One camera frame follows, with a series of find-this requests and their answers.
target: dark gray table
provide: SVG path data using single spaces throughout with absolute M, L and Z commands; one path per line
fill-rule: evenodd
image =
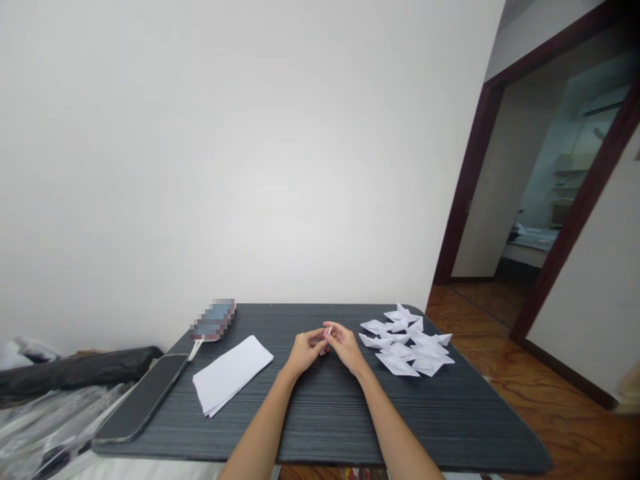
M 240 304 L 224 338 L 205 343 L 142 434 L 130 443 L 94 445 L 116 457 L 226 461 L 285 364 L 296 334 L 337 321 L 355 333 L 360 323 L 384 321 L 394 305 Z M 409 310 L 417 315 L 414 307 Z M 440 333 L 425 319 L 427 334 Z M 274 360 L 216 416 L 205 418 L 191 381 L 194 373 L 249 335 Z M 188 353 L 188 332 L 170 353 Z M 432 377 L 396 377 L 361 344 L 362 353 L 412 432 L 443 471 L 543 473 L 546 448 L 496 391 L 449 346 L 455 364 Z M 285 420 L 278 463 L 384 464 L 362 390 L 338 356 L 319 358 L 300 377 Z

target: wooden floor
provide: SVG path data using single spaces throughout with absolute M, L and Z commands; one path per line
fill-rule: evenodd
M 502 258 L 491 282 L 452 282 L 449 286 L 512 328 L 538 274 L 540 269 Z
M 538 434 L 554 462 L 543 477 L 508 480 L 640 478 L 640 417 L 596 405 L 509 340 L 509 329 L 448 287 L 431 290 L 427 316 Z M 338 480 L 340 470 L 283 466 L 281 480 Z

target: smartphone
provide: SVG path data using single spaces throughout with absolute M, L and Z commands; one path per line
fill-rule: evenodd
M 96 443 L 126 442 L 145 428 L 187 365 L 188 355 L 160 357 L 96 432 Z

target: white wall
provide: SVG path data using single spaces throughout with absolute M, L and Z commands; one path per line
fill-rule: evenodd
M 495 38 L 485 80 L 560 33 L 604 0 L 535 0 L 501 26 Z
M 549 228 L 552 207 L 552 188 L 557 184 L 556 160 L 563 153 L 570 153 L 580 132 L 581 124 L 566 118 L 563 113 L 556 116 L 547 138 L 535 162 L 527 189 L 522 197 L 518 215 L 520 223 L 527 227 Z
M 424 308 L 502 6 L 0 3 L 0 341 Z
M 640 359 L 640 128 L 527 338 L 610 393 Z
M 492 277 L 566 81 L 530 78 L 505 90 L 453 266 L 453 277 Z

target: bed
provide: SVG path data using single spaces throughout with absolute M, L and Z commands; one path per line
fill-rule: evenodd
M 560 230 L 535 229 L 519 225 L 519 235 L 507 242 L 502 256 L 542 268 Z

